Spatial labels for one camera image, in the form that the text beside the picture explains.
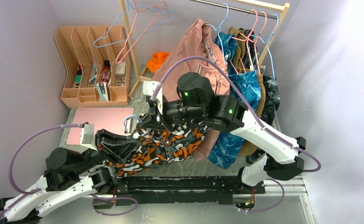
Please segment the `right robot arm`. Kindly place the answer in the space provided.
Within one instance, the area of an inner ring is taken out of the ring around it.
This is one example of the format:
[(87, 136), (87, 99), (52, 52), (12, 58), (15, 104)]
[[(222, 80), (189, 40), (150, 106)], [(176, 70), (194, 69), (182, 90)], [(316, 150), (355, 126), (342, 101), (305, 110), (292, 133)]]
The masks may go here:
[(167, 101), (161, 92), (155, 92), (158, 84), (157, 81), (143, 84), (149, 111), (142, 128), (165, 130), (180, 121), (195, 119), (211, 129), (241, 137), (265, 152), (256, 162), (239, 170), (236, 180), (239, 192), (248, 193), (268, 178), (288, 181), (303, 172), (304, 160), (298, 156), (298, 139), (283, 135), (256, 119), (255, 112), (234, 96), (216, 95), (208, 78), (195, 72), (182, 75), (176, 88), (181, 98), (175, 101)]

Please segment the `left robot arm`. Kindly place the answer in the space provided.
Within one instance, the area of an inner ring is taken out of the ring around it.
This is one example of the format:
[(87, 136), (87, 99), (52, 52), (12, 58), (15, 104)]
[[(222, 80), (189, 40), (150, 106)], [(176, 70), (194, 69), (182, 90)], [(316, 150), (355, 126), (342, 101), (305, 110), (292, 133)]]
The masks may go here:
[(0, 199), (0, 224), (37, 224), (55, 209), (83, 196), (107, 194), (116, 186), (114, 169), (106, 166), (125, 163), (141, 146), (141, 141), (113, 134), (105, 129), (94, 131), (90, 124), (79, 127), (82, 153), (58, 147), (45, 160), (43, 175), (27, 190), (20, 189), (13, 178), (13, 164), (22, 148), (33, 138), (55, 127), (41, 130), (24, 140), (9, 163), (8, 178), (19, 192), (16, 197)]

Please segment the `orange camouflage shorts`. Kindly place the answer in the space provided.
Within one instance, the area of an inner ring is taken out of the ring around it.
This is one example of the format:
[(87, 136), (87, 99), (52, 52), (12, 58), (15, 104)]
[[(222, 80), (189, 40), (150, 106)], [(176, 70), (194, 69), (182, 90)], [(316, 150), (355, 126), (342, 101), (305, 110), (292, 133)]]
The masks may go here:
[(202, 121), (182, 121), (172, 129), (159, 131), (151, 129), (146, 135), (135, 130), (126, 137), (128, 143), (137, 140), (132, 154), (126, 162), (109, 162), (118, 178), (125, 178), (143, 170), (160, 168), (172, 162), (189, 158), (203, 143), (210, 128)]

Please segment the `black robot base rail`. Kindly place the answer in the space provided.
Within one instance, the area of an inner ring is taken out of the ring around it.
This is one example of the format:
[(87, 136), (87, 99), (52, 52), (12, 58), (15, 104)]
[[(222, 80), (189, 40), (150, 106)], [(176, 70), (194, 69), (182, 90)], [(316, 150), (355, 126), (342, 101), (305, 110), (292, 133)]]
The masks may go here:
[(116, 196), (115, 204), (155, 203), (218, 203), (233, 204), (234, 195), (264, 194), (263, 182), (251, 187), (243, 184), (237, 176), (177, 176), (153, 177), (130, 176), (117, 179), (103, 187), (96, 187), (99, 195)]

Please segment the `light blue wire hanger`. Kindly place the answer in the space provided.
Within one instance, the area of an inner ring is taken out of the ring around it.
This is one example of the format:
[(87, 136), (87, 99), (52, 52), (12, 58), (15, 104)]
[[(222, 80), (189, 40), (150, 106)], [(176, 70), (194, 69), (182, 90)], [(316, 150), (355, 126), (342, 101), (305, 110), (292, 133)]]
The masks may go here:
[(140, 137), (149, 137), (149, 130), (140, 128), (142, 119), (138, 115), (129, 115), (124, 118), (123, 126), (124, 133), (128, 135), (129, 138), (137, 140)]

